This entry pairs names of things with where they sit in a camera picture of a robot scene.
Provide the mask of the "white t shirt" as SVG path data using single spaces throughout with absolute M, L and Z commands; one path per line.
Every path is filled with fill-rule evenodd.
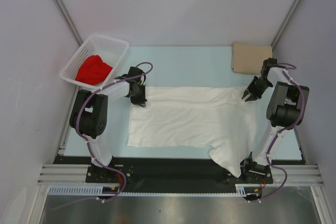
M 259 101 L 244 88 L 147 87 L 146 107 L 133 105 L 128 146 L 212 147 L 209 157 L 233 176 L 264 129 Z

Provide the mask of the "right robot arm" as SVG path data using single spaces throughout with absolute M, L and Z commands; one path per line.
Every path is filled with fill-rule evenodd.
M 249 184 L 271 182 L 272 159 L 283 137 L 301 124 L 309 96 L 309 88 L 297 84 L 289 75 L 288 63 L 277 59 L 263 61 L 260 76 L 253 80 L 243 93 L 245 102 L 257 101 L 268 88 L 273 88 L 266 110 L 268 125 L 258 144 L 242 162 L 242 178 Z

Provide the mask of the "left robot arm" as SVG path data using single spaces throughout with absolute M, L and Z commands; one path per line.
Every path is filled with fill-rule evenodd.
M 116 175 L 116 169 L 109 165 L 112 154 L 107 141 L 100 137 L 107 127 L 108 102 L 128 98 L 133 105 L 146 107 L 145 81 L 146 72 L 137 65 L 96 91 L 81 89 L 77 93 L 69 124 L 84 140 L 91 162 L 99 166 L 97 174 L 105 182 Z

